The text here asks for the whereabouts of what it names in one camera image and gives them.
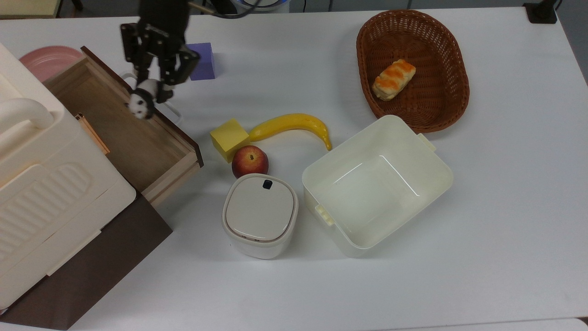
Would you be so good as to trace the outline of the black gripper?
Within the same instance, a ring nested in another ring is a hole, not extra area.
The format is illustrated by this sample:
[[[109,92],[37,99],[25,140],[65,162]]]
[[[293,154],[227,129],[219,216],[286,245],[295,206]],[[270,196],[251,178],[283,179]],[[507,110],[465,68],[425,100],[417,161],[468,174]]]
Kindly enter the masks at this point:
[[[185,82],[200,61],[200,54],[186,46],[185,31],[190,9],[187,0],[141,0],[138,23],[120,25],[124,58],[132,63],[137,84],[149,77],[158,56],[160,71],[157,103],[174,96],[174,88]]]

